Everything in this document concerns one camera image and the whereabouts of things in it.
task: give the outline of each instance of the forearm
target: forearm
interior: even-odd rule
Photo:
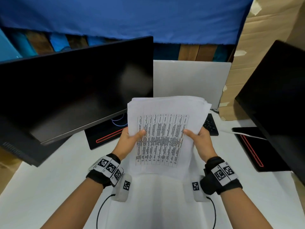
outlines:
[[[41,229],[82,229],[102,191],[102,184],[86,178]]]
[[[272,229],[241,188],[225,191],[220,196],[233,229]]]

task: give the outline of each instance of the wristband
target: wristband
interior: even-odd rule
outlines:
[[[101,157],[89,168],[86,178],[102,184],[104,188],[110,185],[115,187],[124,173],[120,163],[120,159],[115,154]]]
[[[242,188],[237,174],[222,158],[210,158],[205,167],[205,177],[200,181],[205,194],[211,195],[214,192],[221,194],[227,190]]]

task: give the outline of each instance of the white cable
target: white cable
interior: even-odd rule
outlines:
[[[249,137],[254,137],[254,138],[258,138],[258,139],[262,139],[262,140],[267,140],[266,138],[262,138],[262,137],[258,137],[258,136],[251,136],[242,132],[229,132],[229,131],[223,131],[223,130],[218,130],[221,132],[226,132],[226,133],[232,133],[232,134],[240,134],[240,135],[245,135],[245,136],[249,136]]]

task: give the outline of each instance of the white monitor back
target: white monitor back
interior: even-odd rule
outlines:
[[[230,62],[154,60],[154,97],[198,96],[217,109]]]

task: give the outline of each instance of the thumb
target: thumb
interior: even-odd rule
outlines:
[[[145,135],[146,131],[143,129],[139,132],[137,132],[136,135],[132,136],[132,138],[135,139],[135,141],[139,140],[140,138],[142,138]]]
[[[189,136],[190,138],[192,138],[193,141],[196,140],[196,136],[197,136],[197,135],[195,135],[191,130],[185,129],[185,130],[183,130],[183,132],[184,132],[185,135],[187,135],[187,136]]]

